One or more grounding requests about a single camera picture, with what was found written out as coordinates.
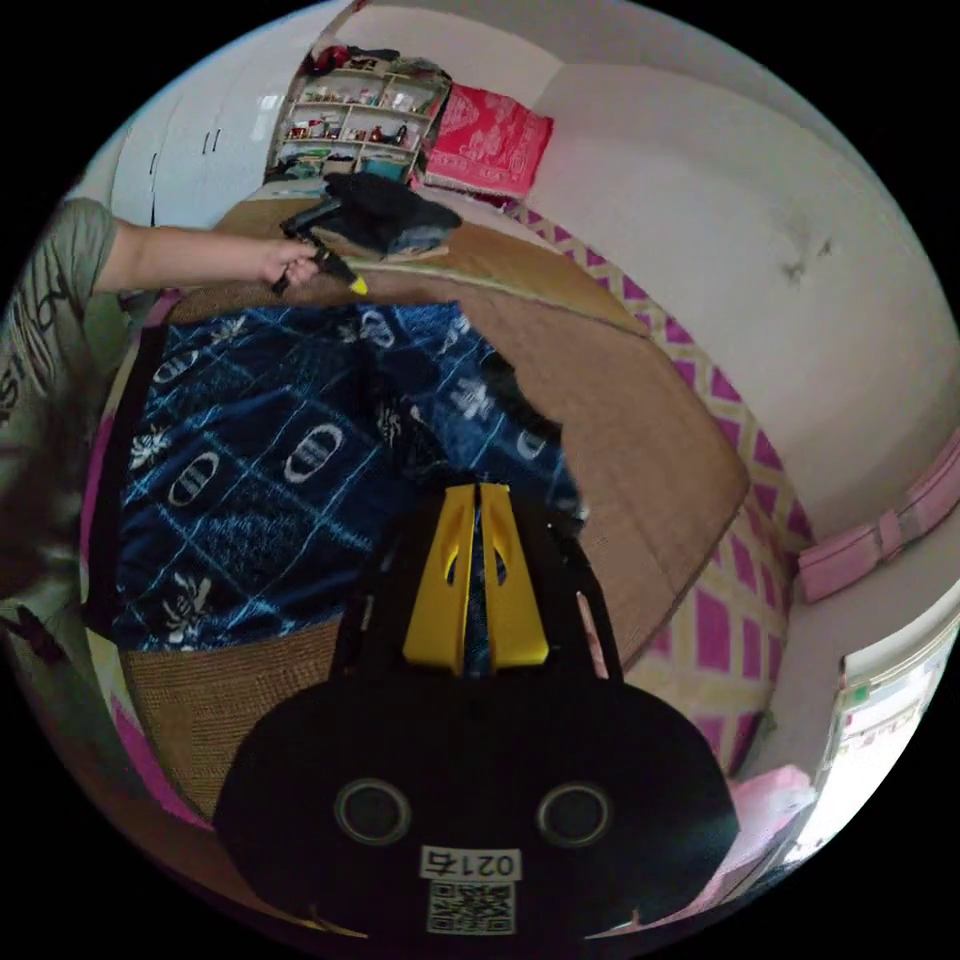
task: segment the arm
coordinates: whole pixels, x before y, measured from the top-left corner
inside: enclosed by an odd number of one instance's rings
[[[316,250],[296,240],[255,240],[205,230],[136,227],[116,220],[116,237],[94,293],[199,287],[230,281],[292,286],[318,272]]]

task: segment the pink pillow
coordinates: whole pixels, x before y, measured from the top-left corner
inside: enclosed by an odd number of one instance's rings
[[[552,134],[550,117],[511,97],[454,84],[424,182],[522,200]]]

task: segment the cabinet door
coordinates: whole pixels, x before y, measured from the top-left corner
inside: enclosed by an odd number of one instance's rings
[[[110,194],[110,209],[122,220],[145,227],[151,224],[157,161],[181,96],[179,85],[168,87],[146,104],[130,124]]]
[[[304,57],[349,4],[321,4],[262,30],[216,121],[204,179],[204,227],[263,185],[273,133]]]
[[[177,81],[180,101],[170,117],[154,171],[154,222],[158,227],[204,225],[203,191],[217,114],[248,52],[249,40],[244,37]]]

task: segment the blue blanket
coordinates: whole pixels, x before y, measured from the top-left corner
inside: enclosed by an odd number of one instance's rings
[[[391,518],[474,480],[581,516],[559,426],[458,304],[171,328],[121,498],[114,642],[210,650],[329,620]],[[473,674],[487,664],[480,586]]]

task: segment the black cloth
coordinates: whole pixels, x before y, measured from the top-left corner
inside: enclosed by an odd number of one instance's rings
[[[406,184],[373,173],[331,173],[327,192],[339,210],[317,221],[323,230],[386,255],[405,233],[429,230],[442,238],[463,224],[449,207],[414,193]]]

